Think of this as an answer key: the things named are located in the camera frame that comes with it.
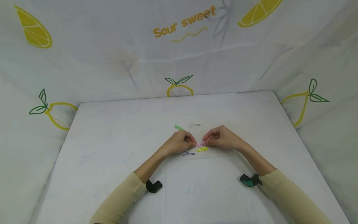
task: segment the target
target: beige sleeve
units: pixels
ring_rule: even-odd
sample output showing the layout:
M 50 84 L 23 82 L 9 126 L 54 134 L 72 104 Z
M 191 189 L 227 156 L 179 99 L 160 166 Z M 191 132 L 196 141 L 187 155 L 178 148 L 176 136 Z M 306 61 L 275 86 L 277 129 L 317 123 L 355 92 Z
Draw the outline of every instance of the beige sleeve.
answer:
M 259 177 L 262 189 L 297 224 L 331 224 L 316 204 L 280 170 Z
M 146 191 L 146 186 L 134 172 L 106 198 L 89 224 L 118 224 L 134 202 Z

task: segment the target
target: yellow wavy line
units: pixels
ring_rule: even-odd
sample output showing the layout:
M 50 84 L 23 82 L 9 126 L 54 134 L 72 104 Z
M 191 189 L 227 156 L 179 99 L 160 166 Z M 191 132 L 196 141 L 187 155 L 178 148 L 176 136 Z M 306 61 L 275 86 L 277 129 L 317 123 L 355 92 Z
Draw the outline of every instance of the yellow wavy line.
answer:
M 186 33 L 180 40 L 172 40 L 171 41 L 171 43 L 180 43 L 180 42 L 182 42 L 183 40 L 184 40 L 184 38 L 186 37 L 186 36 L 192 36 L 192 37 L 196 37 L 197 35 L 199 35 L 199 33 L 201 32 L 201 31 L 203 31 L 204 29 L 206 29 L 206 30 L 208 30 L 208 28 L 207 27 L 203 27 L 203 28 L 201 28 L 200 30 L 199 30 L 199 32 L 197 32 L 196 34 L 192 34 L 192 33 Z

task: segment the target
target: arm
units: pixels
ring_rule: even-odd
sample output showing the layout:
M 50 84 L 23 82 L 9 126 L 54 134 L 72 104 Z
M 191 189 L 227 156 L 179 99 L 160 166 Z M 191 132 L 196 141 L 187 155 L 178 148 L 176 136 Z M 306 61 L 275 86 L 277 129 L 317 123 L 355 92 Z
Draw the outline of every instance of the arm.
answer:
M 263 191 L 281 208 L 285 209 L 295 223 L 331 223 L 298 186 L 225 126 L 210 130 L 203 140 L 208 146 L 233 148 L 240 152 L 260 176 Z
M 91 218 L 90 224 L 118 224 L 130 206 L 146 191 L 149 180 L 161 162 L 170 154 L 196 146 L 194 137 L 184 130 L 175 132 L 147 161 L 107 197 Z

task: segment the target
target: forearm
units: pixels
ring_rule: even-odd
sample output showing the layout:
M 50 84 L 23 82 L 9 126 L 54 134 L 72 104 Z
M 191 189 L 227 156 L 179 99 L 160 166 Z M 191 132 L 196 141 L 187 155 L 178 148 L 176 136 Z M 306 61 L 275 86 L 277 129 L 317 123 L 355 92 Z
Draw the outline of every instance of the forearm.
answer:
M 238 149 L 260 176 L 263 191 L 297 224 L 329 224 L 314 202 L 249 144 Z
M 317 205 L 280 170 L 260 177 L 263 191 L 297 224 L 331 224 Z
M 169 155 L 167 151 L 168 150 L 163 147 L 159 148 L 147 161 L 134 171 L 143 183 L 146 183 L 149 180 L 158 166 Z
M 145 183 L 167 156 L 161 148 L 132 172 L 97 209 L 90 224 L 118 224 L 133 203 L 144 194 Z
M 145 184 L 134 172 L 105 199 L 93 214 L 90 224 L 118 224 L 127 210 L 146 191 Z
M 246 158 L 258 175 L 264 176 L 276 170 L 276 168 L 252 148 L 251 145 L 247 144 L 243 147 L 237 147 L 236 150 Z

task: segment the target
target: person's left hand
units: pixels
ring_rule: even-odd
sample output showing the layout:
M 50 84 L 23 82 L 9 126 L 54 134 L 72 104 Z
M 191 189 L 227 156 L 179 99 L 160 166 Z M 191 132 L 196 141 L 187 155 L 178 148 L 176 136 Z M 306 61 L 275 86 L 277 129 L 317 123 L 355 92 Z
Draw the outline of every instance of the person's left hand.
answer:
M 197 142 L 191 133 L 179 130 L 175 132 L 159 150 L 169 155 L 181 153 L 187 149 L 194 148 L 196 145 Z

